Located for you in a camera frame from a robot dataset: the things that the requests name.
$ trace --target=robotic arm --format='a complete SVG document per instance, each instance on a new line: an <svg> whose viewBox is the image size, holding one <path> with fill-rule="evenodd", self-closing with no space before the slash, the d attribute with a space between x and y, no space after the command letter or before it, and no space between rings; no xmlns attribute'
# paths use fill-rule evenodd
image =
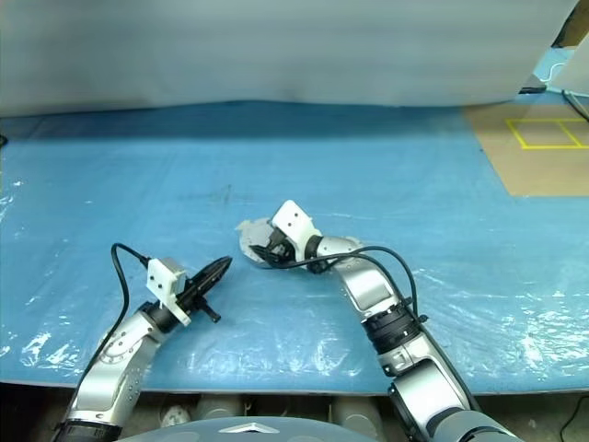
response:
<svg viewBox="0 0 589 442"><path fill-rule="evenodd" d="M338 273L381 367L393 378L389 394L410 440L521 442L477 411L467 386L423 327L424 318L410 309L381 266L358 255L358 240L322 236L293 201L268 224L265 243L255 243L260 233L246 238L255 252L248 256L278 268L307 263L311 273Z"/></svg>
<svg viewBox="0 0 589 442"><path fill-rule="evenodd" d="M170 259L149 260L147 287L159 302L145 302L110 336L83 377L55 442L107 442L118 439L141 391L144 372L172 330L203 310L221 319L204 295L225 274L231 258L211 262L192 278Z"/></svg>

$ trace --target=silver arm link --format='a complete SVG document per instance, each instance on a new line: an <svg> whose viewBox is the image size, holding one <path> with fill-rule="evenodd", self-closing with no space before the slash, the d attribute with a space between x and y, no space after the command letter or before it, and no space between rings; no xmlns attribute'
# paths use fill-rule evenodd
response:
<svg viewBox="0 0 589 442"><path fill-rule="evenodd" d="M286 240L297 251L295 255L297 262L308 258L309 239L321 235L313 226L312 219L292 201L287 201L281 206L270 224L283 232ZM354 238L321 237L314 252L317 257L326 257L331 254L352 252L361 247L360 241ZM423 441L446 441L445 438L433 439L433 430L428 425L434 422L436 417L446 418L444 413L448 411L456 414L468 411L488 419L483 414L469 411L470 404L466 392L463 391L429 336L421 327L414 324L413 316L407 313L407 307L402 302L402 294L396 293L377 266L369 261L351 257L335 263L333 269L340 276L360 322L367 329L369 338L377 349L381 367L394 379L391 385L391 397L397 408L407 417L408 422L411 422L416 432L414 438ZM393 320L387 322L387 317L393 317ZM396 327L394 320L397 319L401 319L398 323L404 320L403 325L409 324L407 328L403 328L402 325ZM366 325L369 324L375 324L375 328L367 328ZM384 331L385 337L390 336L392 343L400 342L400 344L392 348L387 347L386 351L379 351L382 347L377 345L375 340L381 336L376 337L374 334L371 336L369 332L371 330ZM456 417L454 419L456 422L464 423ZM504 433L500 425L497 428L499 428L497 434L509 434Z"/></svg>
<svg viewBox="0 0 589 442"><path fill-rule="evenodd" d="M123 426L139 398L144 372L165 340L142 311L135 312L87 373L68 419Z"/></svg>

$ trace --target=plastic sheet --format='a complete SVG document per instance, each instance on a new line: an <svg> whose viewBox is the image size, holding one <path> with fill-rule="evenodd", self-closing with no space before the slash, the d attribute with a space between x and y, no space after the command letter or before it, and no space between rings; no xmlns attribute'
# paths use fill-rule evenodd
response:
<svg viewBox="0 0 589 442"><path fill-rule="evenodd" d="M475 392L588 387L589 200L510 197L460 110L245 103L4 131L3 381L76 383L120 308L109 247L122 241L192 272L235 257L209 295L223 318L176 332L148 390L385 393L334 276L241 255L236 226L292 198L322 231L403 254ZM137 308L152 299L144 270L122 259Z"/></svg>

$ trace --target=floor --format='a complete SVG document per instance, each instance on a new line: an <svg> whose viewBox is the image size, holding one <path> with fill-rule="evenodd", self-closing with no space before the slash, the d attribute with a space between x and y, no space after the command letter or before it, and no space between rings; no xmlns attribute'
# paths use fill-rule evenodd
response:
<svg viewBox="0 0 589 442"><path fill-rule="evenodd" d="M70 390L25 387L0 384L2 396L2 440L42 442L50 440L52 429L63 416L70 399ZM525 442L560 442L559 430L573 413L580 393L552 393L529 395L502 395L480 397L483 410L501 424L520 436ZM171 395L145 393L140 398L133 416L123 429L122 436L132 436L156 429L162 407L184 404L194 410L198 395ZM287 415L318 420L328 419L330 396L247 396L251 413L280 415L287 408ZM376 399L383 417L388 442L405 438L393 417L387 398ZM18 423L31 422L28 431ZM564 433L564 442L589 440L589 401L583 401L575 419Z"/></svg>

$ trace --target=white curtain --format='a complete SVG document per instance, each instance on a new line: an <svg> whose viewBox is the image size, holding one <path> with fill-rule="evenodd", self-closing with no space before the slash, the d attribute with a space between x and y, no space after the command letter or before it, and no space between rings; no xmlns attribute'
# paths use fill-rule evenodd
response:
<svg viewBox="0 0 589 442"><path fill-rule="evenodd" d="M5 0L0 114L510 99L576 0Z"/></svg>

